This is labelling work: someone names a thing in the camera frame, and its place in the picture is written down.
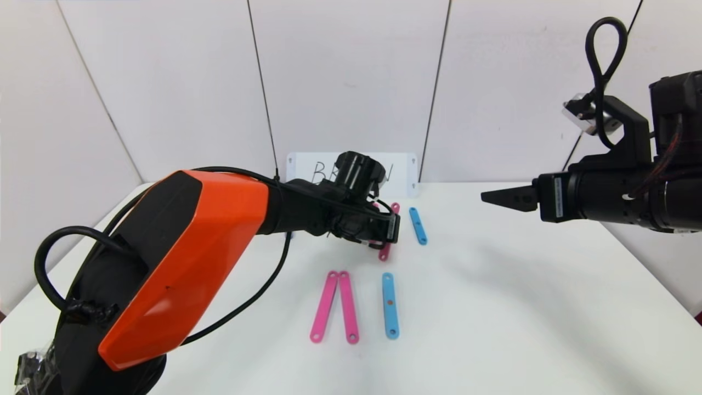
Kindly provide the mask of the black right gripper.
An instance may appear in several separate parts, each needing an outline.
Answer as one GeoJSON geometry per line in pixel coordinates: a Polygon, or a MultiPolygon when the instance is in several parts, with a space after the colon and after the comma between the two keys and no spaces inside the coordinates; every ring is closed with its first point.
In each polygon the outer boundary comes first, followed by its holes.
{"type": "Polygon", "coordinates": [[[534,212],[540,204],[544,222],[577,219],[609,223],[649,223],[647,200],[625,200],[635,178],[630,172],[546,173],[533,185],[484,191],[482,202],[519,212],[534,212]]]}

